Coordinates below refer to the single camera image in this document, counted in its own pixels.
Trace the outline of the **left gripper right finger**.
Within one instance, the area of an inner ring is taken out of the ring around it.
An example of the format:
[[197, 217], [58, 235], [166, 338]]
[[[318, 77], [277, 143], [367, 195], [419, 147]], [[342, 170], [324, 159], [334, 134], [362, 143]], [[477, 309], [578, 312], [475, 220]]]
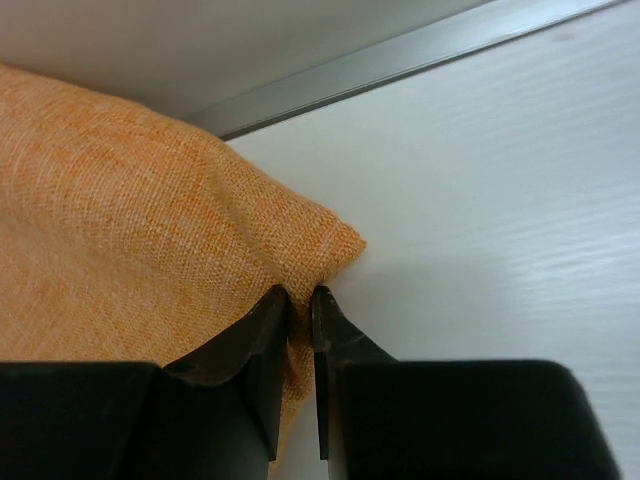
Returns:
[[327, 286], [311, 298], [320, 458], [387, 460], [399, 438], [400, 363], [343, 313]]

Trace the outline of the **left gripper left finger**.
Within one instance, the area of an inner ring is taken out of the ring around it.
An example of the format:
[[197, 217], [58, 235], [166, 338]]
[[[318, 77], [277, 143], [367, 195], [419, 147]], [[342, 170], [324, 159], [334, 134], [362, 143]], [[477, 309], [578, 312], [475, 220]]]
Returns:
[[286, 291], [274, 286], [240, 320], [163, 368], [171, 457], [276, 459], [289, 309]]

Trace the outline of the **orange cloth napkin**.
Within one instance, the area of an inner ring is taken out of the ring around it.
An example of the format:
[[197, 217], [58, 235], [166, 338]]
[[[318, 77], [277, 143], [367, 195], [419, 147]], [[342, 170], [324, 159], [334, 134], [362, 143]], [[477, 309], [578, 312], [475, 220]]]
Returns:
[[287, 438], [312, 388], [312, 292], [365, 246], [203, 130], [1, 69], [3, 360], [166, 364], [282, 285]]

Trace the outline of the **aluminium table edge rail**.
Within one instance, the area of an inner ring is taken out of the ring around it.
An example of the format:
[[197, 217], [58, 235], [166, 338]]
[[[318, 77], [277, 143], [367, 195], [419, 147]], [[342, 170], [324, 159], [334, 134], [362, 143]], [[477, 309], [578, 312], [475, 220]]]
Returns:
[[185, 120], [231, 140], [612, 5], [490, 1], [215, 103]]

